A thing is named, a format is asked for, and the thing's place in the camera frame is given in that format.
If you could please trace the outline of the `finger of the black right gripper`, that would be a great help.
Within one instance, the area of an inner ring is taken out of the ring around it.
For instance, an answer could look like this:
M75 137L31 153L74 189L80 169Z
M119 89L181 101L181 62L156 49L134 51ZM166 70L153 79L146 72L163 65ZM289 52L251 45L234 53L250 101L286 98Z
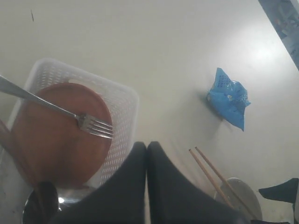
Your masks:
M273 201L286 202L295 206L298 189L299 179L292 178L282 184L259 189L258 192L263 198Z

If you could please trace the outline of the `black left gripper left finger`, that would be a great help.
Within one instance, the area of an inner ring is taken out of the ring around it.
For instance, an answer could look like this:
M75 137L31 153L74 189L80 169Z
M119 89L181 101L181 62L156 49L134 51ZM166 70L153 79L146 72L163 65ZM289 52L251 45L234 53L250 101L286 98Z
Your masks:
M115 174L101 187L55 215L52 224L143 224L146 146L136 142Z

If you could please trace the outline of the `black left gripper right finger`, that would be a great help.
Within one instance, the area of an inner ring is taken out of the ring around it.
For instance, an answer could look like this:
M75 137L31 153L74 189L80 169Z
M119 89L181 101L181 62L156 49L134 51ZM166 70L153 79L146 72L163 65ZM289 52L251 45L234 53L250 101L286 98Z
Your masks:
M160 143L147 148L150 220L153 224L247 224L240 212L195 187L170 161Z

